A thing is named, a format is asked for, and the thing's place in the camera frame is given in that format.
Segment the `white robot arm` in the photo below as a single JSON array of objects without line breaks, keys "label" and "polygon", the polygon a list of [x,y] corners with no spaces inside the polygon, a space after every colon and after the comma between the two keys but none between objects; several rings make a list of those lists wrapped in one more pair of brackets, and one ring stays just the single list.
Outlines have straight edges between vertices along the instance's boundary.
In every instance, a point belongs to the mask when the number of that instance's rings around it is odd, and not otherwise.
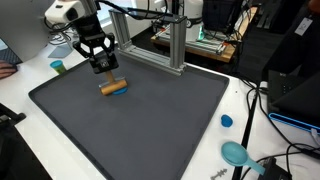
[{"label": "white robot arm", "polygon": [[[103,32],[94,0],[56,0],[45,16],[53,24],[70,23],[77,30],[79,41],[74,42],[73,47],[82,56],[89,58],[94,73],[106,72],[119,66],[113,53],[115,37],[112,33]],[[105,38],[110,40],[109,47],[104,44]],[[90,51],[82,49],[81,44],[88,46]],[[94,48],[98,47],[104,50],[104,56],[98,57],[94,54]]]}]

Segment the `table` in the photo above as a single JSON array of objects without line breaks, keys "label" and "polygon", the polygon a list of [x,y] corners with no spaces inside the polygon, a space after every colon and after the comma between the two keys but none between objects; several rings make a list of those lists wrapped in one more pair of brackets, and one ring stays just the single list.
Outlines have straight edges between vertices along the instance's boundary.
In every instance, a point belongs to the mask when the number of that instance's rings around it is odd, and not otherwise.
[{"label": "table", "polygon": [[[241,34],[241,36],[245,35],[245,33],[249,27],[250,22],[252,21],[253,17],[257,13],[257,8],[252,7],[251,10],[248,12],[250,12],[250,19],[248,16],[246,16],[247,13],[244,13],[244,16],[245,16],[244,20],[238,21],[238,25],[236,26],[236,27],[239,27],[238,30],[239,30],[239,33]],[[158,45],[161,45],[161,46],[169,46],[170,45],[169,38],[170,38],[170,36],[164,35],[163,37],[158,37],[157,35],[155,35],[151,38],[151,42],[158,44]],[[221,52],[221,54],[217,54],[214,51],[214,48],[216,46],[218,46],[217,44],[220,45],[223,43],[221,41],[216,41],[216,40],[210,40],[208,42],[209,43],[211,42],[216,45],[212,46],[212,45],[208,45],[208,44],[196,42],[196,41],[186,42],[186,52],[200,55],[203,57],[207,57],[210,59],[226,62],[226,63],[229,63],[231,61],[233,55],[236,52],[235,47],[233,47],[232,45],[227,45],[226,47],[222,47],[223,51]]]},{"label": "table", "polygon": [[[53,46],[48,45],[37,57],[20,64],[17,73],[2,79],[0,102],[16,113],[23,112],[27,115],[26,119],[16,125],[16,128],[53,179],[105,179],[28,97],[29,91],[57,75],[49,66],[54,59],[47,58],[53,49]],[[84,60],[80,54],[73,51],[63,59],[63,62],[66,68],[70,69]],[[225,177],[230,179],[232,176],[234,168],[221,158],[220,147],[228,140],[241,142],[248,110],[238,107],[246,107],[245,94],[248,88],[238,79],[229,78],[229,87],[182,179],[207,180],[224,168],[228,169]],[[220,117],[223,114],[228,114],[234,119],[232,127],[221,126]]]},{"label": "table", "polygon": [[[261,87],[267,87],[266,82],[262,82]],[[266,111],[267,96],[261,96],[261,103],[263,109]],[[271,156],[275,154],[282,154],[286,152],[289,144],[272,127],[271,123],[263,114],[259,107],[259,101],[256,106],[255,115],[252,124],[252,130],[249,138],[248,153],[253,160]],[[304,143],[314,147],[319,147],[313,141],[311,134],[298,128],[294,128],[283,123],[273,121],[279,130],[293,143]],[[285,156],[276,158],[277,165],[286,168]],[[320,161],[309,156],[297,154],[289,156],[290,170],[293,175],[293,180],[297,179],[319,179]],[[250,171],[246,179],[257,179],[257,173]]]}]

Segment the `dark gray tray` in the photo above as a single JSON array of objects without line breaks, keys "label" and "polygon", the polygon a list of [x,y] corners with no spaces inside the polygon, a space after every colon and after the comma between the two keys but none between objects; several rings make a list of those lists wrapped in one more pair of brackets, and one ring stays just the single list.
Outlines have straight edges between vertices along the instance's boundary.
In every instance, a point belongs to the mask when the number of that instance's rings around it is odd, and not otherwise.
[{"label": "dark gray tray", "polygon": [[83,62],[29,96],[107,179],[180,179],[229,79],[192,67],[178,77],[117,58],[125,94],[103,96],[104,74]]}]

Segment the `person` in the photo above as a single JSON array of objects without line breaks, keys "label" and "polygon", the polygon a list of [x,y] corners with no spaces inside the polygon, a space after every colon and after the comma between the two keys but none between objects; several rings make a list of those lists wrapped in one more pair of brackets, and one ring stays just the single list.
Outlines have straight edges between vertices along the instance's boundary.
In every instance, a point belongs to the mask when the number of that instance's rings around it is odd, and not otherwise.
[{"label": "person", "polygon": [[[312,23],[303,35],[299,35],[295,31],[305,18]],[[320,71],[320,0],[310,0],[308,7],[297,16],[264,66],[262,81],[268,81],[269,70],[290,74],[299,66],[300,77],[309,78]]]},{"label": "person", "polygon": [[12,64],[7,63],[4,60],[0,60],[0,79],[11,76],[16,72],[15,68],[12,68]]}]

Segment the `monitor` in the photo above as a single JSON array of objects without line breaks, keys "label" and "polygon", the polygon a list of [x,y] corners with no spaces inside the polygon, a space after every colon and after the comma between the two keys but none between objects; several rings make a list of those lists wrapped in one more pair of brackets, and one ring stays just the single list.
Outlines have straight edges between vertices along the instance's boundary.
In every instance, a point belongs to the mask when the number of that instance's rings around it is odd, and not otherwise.
[{"label": "monitor", "polygon": [[1,0],[0,39],[22,62],[43,49],[51,39],[44,13],[54,0]]},{"label": "monitor", "polygon": [[204,29],[232,34],[242,11],[242,4],[243,0],[204,0]]},{"label": "monitor", "polygon": [[320,133],[320,72],[308,79],[269,71],[268,112],[272,120]]}]

